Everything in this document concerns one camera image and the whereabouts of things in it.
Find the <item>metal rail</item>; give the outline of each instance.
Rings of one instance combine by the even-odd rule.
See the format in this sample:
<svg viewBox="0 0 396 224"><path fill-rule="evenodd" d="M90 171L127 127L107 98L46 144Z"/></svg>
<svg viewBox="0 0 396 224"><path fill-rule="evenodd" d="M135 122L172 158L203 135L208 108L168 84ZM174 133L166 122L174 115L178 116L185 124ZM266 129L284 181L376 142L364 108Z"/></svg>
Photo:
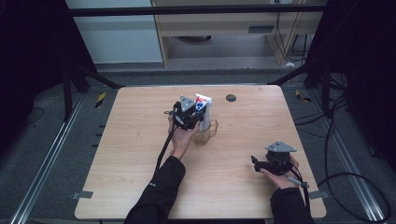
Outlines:
<svg viewBox="0 0 396 224"><path fill-rule="evenodd" d="M32 208L35 205L35 201L38 195L40 194L40 191L42 190L48 175L50 174L50 170L53 166L53 163L55 163L56 158L58 157L58 154L61 151L62 145L64 144L64 140L66 139L66 136L68 135L73 125L73 122L76 119L83 98L84 98L84 94L79 93L75 105L73 106L74 107L73 113L71 114L69 120L64 122L64 124L61 127L61 130L58 132L57 136L55 137L55 140L53 141L52 146L50 147L46 158L41 164L41 167L38 170L35 179L32 182L32 185L25 194L18 209L12 216L10 222L11 224L23 224L26 222L27 218L29 217Z"/></svg>
<svg viewBox="0 0 396 224"><path fill-rule="evenodd" d="M263 13L263 12L316 12L324 11L326 4L289 5L233 5L233 6L187 6L187 7L113 7L113 8L71 8L68 10L46 10L45 14L72 17L143 16L175 14L214 13Z"/></svg>

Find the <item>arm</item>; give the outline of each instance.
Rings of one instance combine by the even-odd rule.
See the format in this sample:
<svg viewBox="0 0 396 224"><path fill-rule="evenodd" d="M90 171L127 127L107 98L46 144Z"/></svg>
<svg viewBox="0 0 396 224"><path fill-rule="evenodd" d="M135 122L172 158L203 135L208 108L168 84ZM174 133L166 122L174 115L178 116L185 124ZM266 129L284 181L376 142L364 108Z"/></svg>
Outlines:
<svg viewBox="0 0 396 224"><path fill-rule="evenodd" d="M292 156L290 157L293 162L292 169L297 171L299 164ZM314 219L305 208L299 186L287 178L287 176L296 178L293 172L287 172L286 175L273 175L265 169L260 169L260 172L278 187L271 198L271 208L275 224L314 223Z"/></svg>
<svg viewBox="0 0 396 224"><path fill-rule="evenodd" d="M170 133L175 126L171 116L168 120L168 132ZM186 168L180 160L187 151L192 137L198 131L199 122L192 130L175 129L172 137L174 149L171 151L170 157L152 177L139 201L125 218L125 224L166 223L177 198L178 186L186 174Z"/></svg>
<svg viewBox="0 0 396 224"><path fill-rule="evenodd" d="M298 188L276 190L271 198L271 208L275 224L315 223L304 206Z"/></svg>
<svg viewBox="0 0 396 224"><path fill-rule="evenodd" d="M124 223L166 223L185 173L183 163L170 156L152 177Z"/></svg>

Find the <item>white cabinet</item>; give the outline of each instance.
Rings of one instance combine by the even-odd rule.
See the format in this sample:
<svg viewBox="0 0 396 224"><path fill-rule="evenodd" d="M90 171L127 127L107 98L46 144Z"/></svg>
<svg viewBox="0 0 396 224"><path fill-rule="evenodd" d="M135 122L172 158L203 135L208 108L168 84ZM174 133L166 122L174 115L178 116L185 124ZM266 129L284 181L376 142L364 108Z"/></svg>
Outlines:
<svg viewBox="0 0 396 224"><path fill-rule="evenodd" d="M151 7L149 0L66 0L69 8ZM95 65L162 63L153 16L78 17L82 38Z"/></svg>

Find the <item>black cable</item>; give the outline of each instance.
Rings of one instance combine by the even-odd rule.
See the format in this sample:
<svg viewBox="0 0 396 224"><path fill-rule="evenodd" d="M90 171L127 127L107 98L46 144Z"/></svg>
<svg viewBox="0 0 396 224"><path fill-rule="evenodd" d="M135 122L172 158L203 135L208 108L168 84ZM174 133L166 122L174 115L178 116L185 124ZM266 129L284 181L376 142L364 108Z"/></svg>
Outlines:
<svg viewBox="0 0 396 224"><path fill-rule="evenodd" d="M172 123L173 123L174 126L175 126L176 113L173 113L172 120L173 120ZM163 155L165 154L165 151L166 151L166 149L168 148L168 145L169 145L169 143L171 142L172 137L173 137L173 134L174 134L174 132L175 132L175 130L176 130L177 128L178 128L178 127L175 126L175 127L172 128L171 132L169 132L168 137L166 138L166 141L165 141L165 143L163 144L163 149L161 150L161 153L160 153L160 155L158 156L157 164L156 164L155 170L154 170L154 174L157 174L158 170L160 169L161 162L163 161Z"/></svg>
<svg viewBox="0 0 396 224"><path fill-rule="evenodd" d="M345 17L336 25L336 27L332 30L332 32L331 32L329 35L327 35L327 37L324 39L323 43L321 43L321 44L320 44L317 48L315 48L314 50L309 51L309 55L307 55L307 58L306 58L306 59L307 59L307 60L308 60L308 59L312 59L312 60L311 60L311 62L309 62L309 64L308 64L307 67L305 68L305 70L308 69L308 68L310 68L310 67L312 67L313 64L315 64L315 63L317 63L317 62L320 61L319 58L321 58L321 55L319 55L319 54L320 54L321 52L327 50L326 48L327 48L328 45L329 45L328 42L332 41L332 40L334 39L334 36L337 35L337 33L339 32L339 30L341 30L341 26L342 26L342 25L346 22L346 20L350 17L350 15L352 14L353 10L355 9L355 7L356 7L356 5L358 4L359 1L360 1L360 0L356 0L356 1L354 2L354 5L350 8L350 10L349 10L348 13L345 15ZM271 82L271 83L277 83L276 85L281 85L281 84L283 84L284 82L290 80L291 78L296 77L297 75L300 75L301 72L302 72L303 70L304 70L304 69L302 69L302 67L301 67L301 68L297 69L296 72L291 72L290 74L288 74L288 75L286 75L286 76L284 76L284 77L282 77L282 78L280 78L280 79L278 79L278 80L276 80L276 81L273 81L273 82Z"/></svg>
<svg viewBox="0 0 396 224"><path fill-rule="evenodd" d="M292 59L292 58L290 58L287 55L288 53L286 52L286 48L285 48L285 44L284 44L284 41L283 41L283 37L282 37L282 34L280 33L280 30L279 30L279 20L280 20L280 12L277 12L276 13L276 29L275 29L275 37L274 37L276 46L279 49L280 53L282 54L282 57L285 59L286 62L289 62L289 63L299 62L301 59ZM291 29L294 28L294 25L295 25L296 21L297 21L297 17L294 20L294 24L291 27ZM277 42L277 38L276 38L277 34L279 34L280 42L282 43L283 49L279 46L279 43Z"/></svg>
<svg viewBox="0 0 396 224"><path fill-rule="evenodd" d="M304 133L311 134L311 135L313 135L313 136L315 136L315 137L326 138L326 136L321 136L321 135L318 135L318 134L315 134L315 133L311 133L311 132L308 132L308 131L306 131L306 130L304 130L304 129L299 129L299 128L297 128L297 130L298 130L298 131L301 131L301 132L304 132Z"/></svg>
<svg viewBox="0 0 396 224"><path fill-rule="evenodd" d="M336 101L334 101L334 104L333 104L332 109L331 109L331 123L330 123L329 131L327 132L326 141L325 141L325 151L324 151L324 157L325 157L325 158L324 158L324 159L325 159L325 160L324 160L325 179L322 180L322 181L320 181L318 185L320 186L320 185L322 185L323 183L326 183L326 184L327 184L327 187L328 187L328 190L329 190L330 194L332 195L332 198L335 200L335 202L336 202L338 205L340 205L340 207L343 208L347 213L349 213L350 215L352 215L354 218L356 218L356 219L358 219L358 220L361 220L361 221L364 221L364 222L370 222L370 223L383 223L383 222L385 222L386 220L388 220L388 219L390 218L391 206L390 206L390 203L387 201L387 199L386 199L386 197L385 197L385 194L382 192L382 190L381 190L379 187L377 187L372 181L370 181L369 179L367 179L366 177L364 177L364 176L362 176L362 175L357 175L357 174L347 173L347 172L343 172L343 173L339 173L339 174L335 174L335 175L329 175L329 170L328 170L328 157L327 157L327 155L328 155L328 149L329 149L329 148L328 148L328 145L329 145L330 135L331 135L331 132L332 132L332 126L334 125L333 113L334 113L334 111L335 111L335 108L336 108L337 104L339 104L340 102L343 102L341 99L344 99L344 100L345 100L345 96L343 95L343 96L339 97ZM340 176L340 175L354 175L354 176L363 178L363 179L365 179L368 183L370 183L370 185L379 193L379 195L383 198L384 202L386 203L387 208L388 208L388 213L387 213L387 215L386 215L383 219L380 219L380 220L377 220L377 221L372 221L372 220L367 219L367 218L365 218L365 217L360 217L359 215L356 215L355 213L353 213L352 211L350 211L349 209L347 209L344 205L342 205L342 203L336 198L334 192L332 191L332 186L331 186L330 181L329 181L330 179L335 178L335 177Z"/></svg>
<svg viewBox="0 0 396 224"><path fill-rule="evenodd" d="M303 49L302 49L302 50L296 50L296 49L294 49L298 37L299 37L299 35L296 35L295 38L294 38L293 45L291 46L291 52L292 52L295 56L300 56L300 57L302 57L301 63L302 63L302 65L303 65L303 64L304 64L304 61L306 60L306 53L308 52L308 50L306 50L306 43L307 43L307 37L308 37L308 35L305 35L305 38L304 38L304 46L303 46Z"/></svg>
<svg viewBox="0 0 396 224"><path fill-rule="evenodd" d="M309 202L309 193L308 193L309 186L306 182L303 181L303 176L301 175L300 170L294 164L293 167L296 169L297 172L295 172L293 169L291 169L291 172L298 178L298 180L301 183L301 187L303 188L303 192L304 192L305 208L308 211L309 216L311 216L311 204Z"/></svg>
<svg viewBox="0 0 396 224"><path fill-rule="evenodd" d="M38 119L35 119L35 120L32 120L32 121L26 122L25 125L33 124L33 123L37 122L38 120L40 120L41 118L43 118L43 116L44 116L44 109L43 109L43 108L41 108L41 107L33 107L33 109L39 109L39 110L41 110L41 115L38 117Z"/></svg>
<svg viewBox="0 0 396 224"><path fill-rule="evenodd" d="M317 118L314 118L314 119L311 119L311 120L309 120L309 121L305 121L305 122L301 122L301 123L295 123L294 125L305 125L305 124L308 124L308 123L312 123L312 122L315 122L315 121L317 121L318 119L321 119L321 118L323 118L325 115L320 115L319 117L317 117Z"/></svg>
<svg viewBox="0 0 396 224"><path fill-rule="evenodd" d="M302 116L302 117L300 117L300 118L294 119L294 121L297 121L297 120L299 120L299 119L306 119L306 118L309 118L309 117L312 117L312 116L315 116L315 115L322 115L322 113L321 113L321 112L318 112L318 113L311 114L311 115L305 115L305 116Z"/></svg>

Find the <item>gray floor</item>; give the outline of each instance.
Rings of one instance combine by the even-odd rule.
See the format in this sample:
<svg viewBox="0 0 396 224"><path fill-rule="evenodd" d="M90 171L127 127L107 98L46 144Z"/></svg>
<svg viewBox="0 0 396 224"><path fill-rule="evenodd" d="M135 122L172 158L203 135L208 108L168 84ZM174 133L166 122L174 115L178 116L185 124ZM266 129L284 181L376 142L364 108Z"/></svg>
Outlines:
<svg viewBox="0 0 396 224"><path fill-rule="evenodd" d="M127 86L139 85L185 85L185 84L264 84L286 75L293 68L277 64L263 36L212 36L206 42L185 42L174 38L172 41L169 65L162 69L138 69L124 73L103 73L104 76ZM320 93L320 87L305 91L302 86L304 76L298 76L282 86L285 98L296 123L315 118L320 110L314 101L307 103L296 97L299 89L312 99ZM117 91L102 83L89 79L92 87L88 93L73 90L74 99L82 96L83 101L76 120L64 140L61 151L49 172L48 178L35 200L28 222L30 223L84 223L74 217L77 200L72 194L83 188L89 172L96 146L98 133L103 131ZM94 108L98 95L106 92L101 108ZM332 91L335 99L342 93ZM43 91L35 98L35 108L26 126L11 144L12 153L0 165L0 223L8 223L28 192L35 174L40 169L53 140L62 126L64 115L63 90L58 85ZM300 138L309 159L316 180L324 177L325 138L328 131L326 119L319 119L306 125L298 125ZM329 173L344 172L347 165L354 164L359 173L376 183L394 207L396 198L396 175L386 161L372 157L369 146L361 134L347 105L334 114L336 133L332 135L328 148ZM350 160L343 162L339 145L335 143L339 134L342 147L346 148ZM360 190L350 177L339 177L331 181L335 196L344 206L359 216L367 218L361 203ZM370 189L383 213L386 206L377 193ZM334 199L324 199L327 216L317 223L361 223L345 212ZM262 220L195 220L190 223L262 223ZM396 223L394 216L388 223Z"/></svg>

